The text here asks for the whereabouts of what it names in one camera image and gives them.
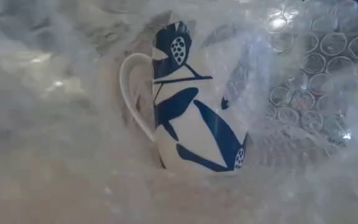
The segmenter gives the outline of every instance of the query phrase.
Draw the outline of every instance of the mug handle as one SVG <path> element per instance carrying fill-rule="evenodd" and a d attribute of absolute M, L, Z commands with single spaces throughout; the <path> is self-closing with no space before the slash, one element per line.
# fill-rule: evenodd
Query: mug handle
<path fill-rule="evenodd" d="M 147 137 L 154 142 L 155 134 L 153 129 L 149 127 L 145 119 L 140 115 L 138 110 L 135 108 L 134 103 L 132 102 L 131 94 L 129 93 L 129 74 L 136 65 L 141 64 L 152 64 L 152 58 L 146 54 L 132 54 L 124 60 L 121 64 L 121 69 L 119 71 L 119 84 L 121 88 L 122 97 L 124 98 L 125 104 L 127 105 L 129 112 L 135 118 L 136 122 L 139 124 L 140 128 L 146 133 Z"/>

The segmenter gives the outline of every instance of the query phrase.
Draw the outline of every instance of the ceramic mug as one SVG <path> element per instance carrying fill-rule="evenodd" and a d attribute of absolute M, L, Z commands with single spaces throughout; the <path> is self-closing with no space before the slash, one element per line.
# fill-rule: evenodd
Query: ceramic mug
<path fill-rule="evenodd" d="M 158 31 L 152 58 L 133 54 L 122 63 L 122 95 L 139 126 L 156 142 L 166 169 L 192 174 L 232 172 L 243 165 L 247 130 L 233 119 L 224 94 L 213 97 L 217 94 L 213 81 L 230 82 L 230 77 L 237 77 L 237 82 L 245 82 L 247 74 L 237 58 L 232 73 L 208 75 L 205 54 L 193 50 L 192 42 L 184 22 Z M 148 127 L 129 94 L 128 76 L 140 64 L 154 69 L 155 130 Z"/>

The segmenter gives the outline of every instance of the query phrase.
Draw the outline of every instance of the blue floral pattern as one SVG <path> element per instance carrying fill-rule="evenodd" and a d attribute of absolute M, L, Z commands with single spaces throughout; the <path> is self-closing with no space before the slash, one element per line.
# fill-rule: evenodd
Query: blue floral pattern
<path fill-rule="evenodd" d="M 165 84 L 212 79 L 211 76 L 201 76 L 187 64 L 191 43 L 192 40 L 189 35 L 189 30 L 183 22 L 170 24 L 157 33 L 155 47 L 164 52 L 168 57 L 162 60 L 153 60 L 154 78 L 159 79 L 162 77 L 167 77 L 173 72 L 177 71 L 179 68 L 182 68 L 182 66 L 185 66 L 194 77 L 181 78 L 176 80 L 154 81 L 155 85 L 160 85 L 155 98 L 157 98 L 161 88 Z M 244 74 L 243 71 L 240 71 L 240 68 L 237 68 L 234 72 L 234 75 L 232 76 L 236 76 L 240 73 Z M 198 88 L 195 87 L 185 88 L 170 98 L 161 101 L 159 104 L 155 104 L 154 116 L 156 128 L 163 126 L 167 133 L 177 142 L 177 153 L 183 160 L 197 163 L 215 172 L 225 172 L 240 169 L 244 162 L 245 142 L 247 136 L 245 137 L 243 143 L 239 143 L 236 135 L 234 134 L 234 131 L 218 114 L 216 114 L 204 103 L 200 102 L 199 100 L 195 100 L 198 92 Z M 170 121 L 175 118 L 179 118 L 188 109 L 191 102 L 193 102 L 193 104 L 198 108 L 200 111 L 200 116 L 213 135 L 220 154 L 226 163 L 225 166 L 221 166 L 215 162 L 209 161 L 191 152 L 185 146 L 180 144 L 179 137 Z M 222 109 L 226 109 L 228 107 L 228 101 L 223 98 Z"/>

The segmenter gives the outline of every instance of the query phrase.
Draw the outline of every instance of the plastic packaging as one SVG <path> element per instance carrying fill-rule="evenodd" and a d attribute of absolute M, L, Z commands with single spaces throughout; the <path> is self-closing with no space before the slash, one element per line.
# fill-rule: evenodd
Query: plastic packaging
<path fill-rule="evenodd" d="M 0 1 L 0 223 L 358 223 L 358 41 L 349 48 L 357 37 L 347 35 L 358 26 L 342 20 L 358 21 L 358 4 L 149 0 L 138 13 L 106 11 L 97 1 Z M 231 73 L 224 56 L 241 53 L 247 75 L 211 95 L 250 130 L 236 176 L 162 169 L 122 102 L 120 62 L 150 54 L 175 21 L 237 43 L 206 50 L 211 73 Z M 344 50 L 337 33 L 347 33 Z M 325 37 L 342 41 L 322 47 Z M 153 123 L 152 74 L 136 75 L 135 102 Z"/>

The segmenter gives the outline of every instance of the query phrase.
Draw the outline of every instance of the blue and white mug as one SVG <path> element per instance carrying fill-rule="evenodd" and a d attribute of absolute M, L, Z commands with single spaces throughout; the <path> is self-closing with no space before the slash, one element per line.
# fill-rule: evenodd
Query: blue and white mug
<path fill-rule="evenodd" d="M 243 81 L 245 85 L 247 72 L 241 63 L 241 54 L 233 53 L 230 56 L 232 72 L 219 74 L 219 77 L 208 75 L 202 48 L 219 50 L 230 43 L 230 39 L 209 41 L 211 43 L 203 44 L 200 49 L 192 49 L 192 42 L 184 22 L 158 31 L 152 58 L 133 54 L 122 63 L 122 95 L 140 127 L 156 142 L 166 169 L 187 174 L 233 172 L 243 165 L 247 130 L 233 118 L 231 103 L 234 102 L 226 99 L 225 92 L 217 92 L 214 82 L 225 80 L 226 86 L 233 86 L 231 82 Z M 129 94 L 128 76 L 139 64 L 154 68 L 155 130 L 148 127 Z"/>

